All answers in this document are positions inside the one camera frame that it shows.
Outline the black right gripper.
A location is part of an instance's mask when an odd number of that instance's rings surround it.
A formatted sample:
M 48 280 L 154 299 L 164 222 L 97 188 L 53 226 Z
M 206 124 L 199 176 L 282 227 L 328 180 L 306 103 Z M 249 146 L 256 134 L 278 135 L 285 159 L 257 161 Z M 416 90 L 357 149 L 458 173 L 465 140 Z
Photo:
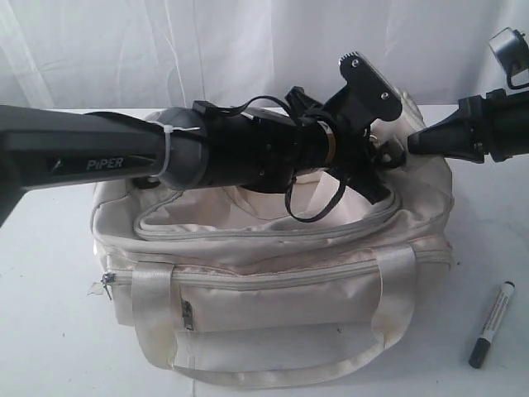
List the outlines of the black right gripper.
M 503 89 L 463 98 L 458 109 L 442 121 L 407 138 L 414 155 L 484 162 L 490 155 L 503 162 L 528 153 L 528 92 L 506 94 Z

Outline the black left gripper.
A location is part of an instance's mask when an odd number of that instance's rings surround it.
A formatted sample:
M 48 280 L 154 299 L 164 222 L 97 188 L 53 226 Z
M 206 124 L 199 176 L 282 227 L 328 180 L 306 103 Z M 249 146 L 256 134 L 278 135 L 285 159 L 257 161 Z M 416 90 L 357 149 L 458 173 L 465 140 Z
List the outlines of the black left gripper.
M 375 119 L 343 87 L 325 103 L 308 96 L 304 89 L 294 86 L 288 92 L 288 104 L 300 117 L 314 117 L 326 122 L 336 138 L 336 153 L 326 172 L 362 195 L 371 204 L 385 200 L 391 191 L 378 176 L 381 170 L 393 170 L 406 163 L 407 151 L 402 142 L 392 136 L 382 142 L 370 135 Z

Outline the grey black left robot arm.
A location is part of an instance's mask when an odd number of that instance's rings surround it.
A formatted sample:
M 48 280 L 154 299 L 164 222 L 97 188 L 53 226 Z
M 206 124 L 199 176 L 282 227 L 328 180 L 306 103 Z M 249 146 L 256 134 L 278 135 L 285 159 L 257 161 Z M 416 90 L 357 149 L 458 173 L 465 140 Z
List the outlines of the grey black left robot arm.
M 339 184 L 325 213 L 347 189 L 371 203 L 388 197 L 378 174 L 382 155 L 369 133 L 372 122 L 400 117 L 392 89 L 346 87 L 320 104 L 293 88 L 279 106 L 276 113 L 252 103 L 197 101 L 154 121 L 2 106 L 1 216 L 32 190 L 117 179 L 142 189 L 241 186 L 291 203 L 296 179 L 324 170 Z

